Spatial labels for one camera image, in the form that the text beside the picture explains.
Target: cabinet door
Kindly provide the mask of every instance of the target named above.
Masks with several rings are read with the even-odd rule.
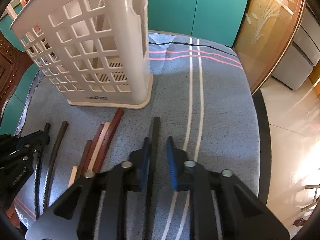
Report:
[[[197,0],[148,0],[149,30],[191,35]]]
[[[248,0],[198,0],[192,36],[231,47]]]

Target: white stripe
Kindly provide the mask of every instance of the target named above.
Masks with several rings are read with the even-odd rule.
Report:
[[[195,162],[198,160],[200,143],[201,143],[201,138],[202,138],[203,117],[204,117],[202,58],[198,57],[198,59],[199,59],[199,78],[200,78],[200,124],[199,124],[198,139],[197,139],[195,157],[194,157]]]
[[[204,118],[202,61],[201,61],[201,57],[198,57],[198,59],[199,59],[199,79],[200,79],[200,124],[199,124],[198,139],[197,139],[197,144],[196,144],[194,161],[198,160],[200,143],[201,143],[201,138],[202,138],[203,118]],[[181,218],[180,227],[179,227],[179,230],[178,230],[178,233],[177,233],[177,237],[176,237],[175,240],[179,240],[180,236],[182,234],[184,223],[186,222],[186,218],[187,218],[187,212],[188,212],[188,208],[189,208],[189,201],[190,201],[190,192],[188,191],[186,204],[184,206],[184,210],[183,210],[183,214],[182,214],[182,218]]]
[[[178,195],[178,192],[175,191],[173,193],[173,198],[172,198],[172,201],[171,201],[171,207],[170,207],[170,211],[169,211],[169,216],[167,218],[167,224],[165,225],[164,232],[163,232],[161,240],[165,240],[165,238],[167,237],[167,234],[168,234],[168,231],[169,231],[169,227],[170,227],[170,224],[171,224],[171,220],[172,220],[172,216],[173,216],[174,207],[176,205],[177,195]]]
[[[186,222],[186,218],[187,218],[187,213],[188,213],[188,209],[189,209],[189,200],[190,200],[190,191],[188,191],[187,194],[187,199],[186,199],[186,203],[184,205],[184,210],[183,210],[183,214],[182,214],[182,218],[181,218],[181,223],[180,223],[180,227],[179,227],[179,231],[176,237],[176,240],[180,239],[180,236],[182,234],[182,230],[183,230],[183,226],[184,223]]]
[[[188,123],[187,123],[187,132],[186,137],[184,138],[184,144],[183,144],[183,150],[186,151],[188,147],[189,142],[189,136],[190,136],[190,129],[191,129],[191,117],[192,117],[192,105],[193,105],[193,57],[190,57],[189,59],[189,112],[188,112]],[[171,201],[171,207],[169,211],[169,215],[167,218],[167,223],[164,228],[164,232],[162,234],[161,240],[165,240],[170,228],[171,220],[173,217],[174,207],[176,205],[178,192],[175,191],[173,193],[172,201]]]
[[[191,129],[191,117],[192,117],[192,105],[193,105],[193,58],[190,57],[190,70],[189,70],[189,113],[188,113],[188,123],[187,123],[187,132],[184,139],[183,150],[186,151],[189,142],[190,129]]]

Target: gray tablecloth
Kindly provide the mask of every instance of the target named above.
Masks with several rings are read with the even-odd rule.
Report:
[[[154,75],[151,101],[142,110],[124,111],[102,170],[110,170],[126,160],[131,151],[141,148],[153,117],[159,116],[161,131],[151,207],[155,218],[152,239],[175,239],[187,193],[178,194],[170,221],[168,217],[174,203],[174,192],[170,186],[166,158],[167,137],[173,136],[176,147],[183,149],[185,146],[190,159],[198,155],[197,161],[207,169],[219,172],[223,169],[233,170],[257,194],[260,174],[259,130],[246,76],[231,49],[184,36],[150,34],[149,39],[150,68]],[[199,48],[201,51],[201,60],[197,51],[189,52],[190,42],[193,44],[192,50]],[[189,85],[190,76],[193,78],[192,87]],[[52,140],[44,151],[41,200],[53,143],[62,121],[69,122],[55,164],[49,201],[51,205],[67,189],[72,166],[79,164],[86,141],[93,138],[100,123],[112,120],[115,109],[70,106],[48,79],[41,78],[41,75],[35,78],[28,100],[17,133],[24,136],[42,130],[46,122],[52,125]],[[35,221],[33,180],[34,177],[30,177],[15,200],[20,219],[27,227]],[[129,193],[127,239],[141,239],[143,212],[144,194]],[[188,239],[188,219],[187,215],[181,239]]]

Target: brown stick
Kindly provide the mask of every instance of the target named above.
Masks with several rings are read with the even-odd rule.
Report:
[[[71,171],[71,175],[70,175],[70,179],[69,179],[69,183],[68,183],[68,188],[71,187],[72,184],[75,182],[77,171],[78,171],[78,167],[73,166],[72,171]]]
[[[88,166],[89,166],[89,163],[90,163],[90,160],[91,160],[91,157],[92,157],[92,154],[93,154],[93,151],[97,145],[97,141],[99,139],[99,136],[100,136],[100,133],[103,129],[103,126],[104,124],[99,124],[98,126],[98,130],[96,132],[96,134],[94,135],[94,138],[93,138],[93,141],[90,145],[90,148],[89,148],[89,152],[87,154],[87,157],[84,161],[84,165],[83,165],[83,168],[82,168],[82,171],[81,171],[81,175],[83,175],[87,170],[88,170]]]
[[[92,140],[87,140],[87,143],[86,143],[86,145],[84,147],[83,154],[82,154],[82,157],[81,157],[81,160],[80,160],[80,163],[79,163],[79,166],[78,166],[78,170],[77,170],[77,173],[76,173],[76,179],[78,179],[81,176],[81,172],[82,172],[82,169],[83,169],[83,166],[84,166],[84,162],[85,162],[85,160],[87,158],[87,155],[89,153],[91,144],[92,144]]]
[[[103,139],[103,143],[101,145],[97,159],[96,159],[94,166],[93,166],[93,169],[92,169],[92,171],[94,171],[95,173],[97,173],[101,170],[104,159],[106,158],[108,149],[110,147],[112,138],[116,132],[116,129],[119,125],[119,122],[123,116],[123,113],[124,113],[123,109],[118,108],[114,117],[113,117],[111,124],[109,125],[109,128],[108,128],[107,133]]]
[[[109,128],[109,125],[110,125],[110,123],[106,122],[104,124],[104,126],[103,126],[103,129],[102,129],[102,131],[100,133],[100,136],[99,136],[99,139],[98,139],[98,142],[97,142],[97,145],[96,145],[96,147],[95,147],[95,149],[93,151],[93,154],[92,154],[89,166],[88,166],[88,171],[92,171],[93,170],[93,166],[96,163],[98,154],[99,154],[100,149],[101,149],[101,145],[103,143],[104,137],[106,136],[106,133],[107,133],[108,128]]]

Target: metal bolt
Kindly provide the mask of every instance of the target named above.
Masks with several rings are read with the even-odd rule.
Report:
[[[131,168],[132,165],[133,165],[132,162],[129,162],[129,161],[121,163],[121,167],[123,168]]]
[[[84,173],[84,177],[88,178],[88,179],[91,179],[93,178],[94,176],[96,175],[96,173],[94,171],[86,171]]]
[[[231,170],[223,170],[221,172],[221,174],[222,174],[223,177],[227,177],[228,178],[228,177],[231,177],[233,175],[233,172]]]
[[[189,168],[192,168],[192,167],[194,167],[194,166],[196,166],[196,162],[194,162],[194,161],[185,161],[184,162],[184,165],[186,166],[186,167],[189,167]]]

